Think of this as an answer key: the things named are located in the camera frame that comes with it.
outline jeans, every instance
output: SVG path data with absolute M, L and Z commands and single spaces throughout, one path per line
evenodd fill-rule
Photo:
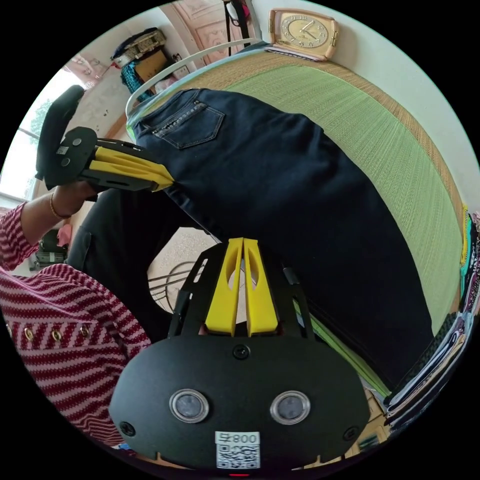
M 393 389 L 433 340 L 419 274 L 369 178 L 301 114 L 189 89 L 134 127 L 175 179 L 167 195 L 221 241 L 291 266 L 310 312 Z

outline clock face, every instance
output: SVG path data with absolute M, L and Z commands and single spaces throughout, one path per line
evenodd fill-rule
M 289 43 L 304 49 L 320 47 L 329 37 L 323 23 L 306 15 L 290 15 L 283 18 L 281 32 Z

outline leg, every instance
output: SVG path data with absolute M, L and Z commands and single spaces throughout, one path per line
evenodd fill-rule
M 163 192 L 102 193 L 79 228 L 68 263 L 116 295 L 152 342 L 167 336 L 171 315 L 152 298 L 147 270 L 179 227 L 200 228 Z

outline striped sweater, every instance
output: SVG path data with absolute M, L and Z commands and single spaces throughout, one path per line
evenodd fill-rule
M 150 340 L 118 298 L 69 265 L 29 278 L 9 273 L 38 248 L 24 236 L 22 208 L 0 218 L 0 308 L 8 331 L 58 411 L 85 434 L 119 445 L 110 400 L 123 368 Z

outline label sticker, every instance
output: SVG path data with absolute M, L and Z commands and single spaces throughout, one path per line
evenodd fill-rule
M 218 469 L 260 468 L 258 431 L 216 431 L 215 444 Z

